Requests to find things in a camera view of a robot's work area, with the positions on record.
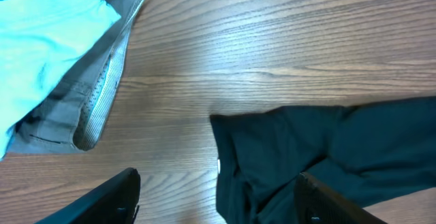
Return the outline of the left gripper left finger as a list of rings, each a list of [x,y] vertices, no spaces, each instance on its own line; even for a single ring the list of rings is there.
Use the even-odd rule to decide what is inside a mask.
[[[140,175],[129,167],[37,224],[133,224],[139,197]]]

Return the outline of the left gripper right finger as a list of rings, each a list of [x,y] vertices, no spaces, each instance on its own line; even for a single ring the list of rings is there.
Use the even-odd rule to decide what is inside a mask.
[[[300,224],[386,224],[306,172],[296,178],[294,204]]]

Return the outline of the black t-shirt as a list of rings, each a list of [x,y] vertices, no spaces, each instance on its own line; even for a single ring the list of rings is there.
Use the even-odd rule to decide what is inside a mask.
[[[308,172],[366,207],[435,186],[435,98],[212,115],[227,223],[295,223]]]

